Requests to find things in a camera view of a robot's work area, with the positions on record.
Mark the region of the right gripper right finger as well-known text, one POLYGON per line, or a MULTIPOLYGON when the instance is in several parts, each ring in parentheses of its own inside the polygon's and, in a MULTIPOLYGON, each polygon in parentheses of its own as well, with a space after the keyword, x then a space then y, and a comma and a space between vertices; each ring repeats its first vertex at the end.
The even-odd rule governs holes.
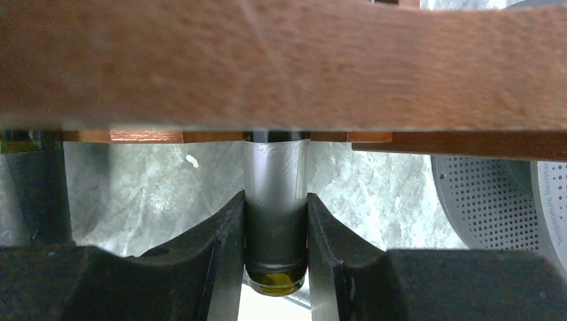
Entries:
POLYGON ((313 320, 565 320, 566 280, 528 251, 383 251, 308 195, 313 320))

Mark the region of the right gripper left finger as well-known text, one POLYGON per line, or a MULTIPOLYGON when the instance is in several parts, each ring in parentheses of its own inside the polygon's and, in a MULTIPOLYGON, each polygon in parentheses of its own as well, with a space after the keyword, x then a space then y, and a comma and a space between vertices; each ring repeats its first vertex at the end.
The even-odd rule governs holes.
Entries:
POLYGON ((2 320, 236 320, 245 195, 141 256, 94 246, 1 249, 2 320))

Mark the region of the dark green wine bottle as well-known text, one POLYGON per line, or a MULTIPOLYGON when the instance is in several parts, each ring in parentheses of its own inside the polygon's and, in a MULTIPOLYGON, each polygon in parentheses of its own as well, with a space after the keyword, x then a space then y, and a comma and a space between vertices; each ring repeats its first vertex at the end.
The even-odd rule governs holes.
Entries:
POLYGON ((245 268, 259 294, 282 297, 304 283, 308 132, 253 131, 243 141, 245 268))

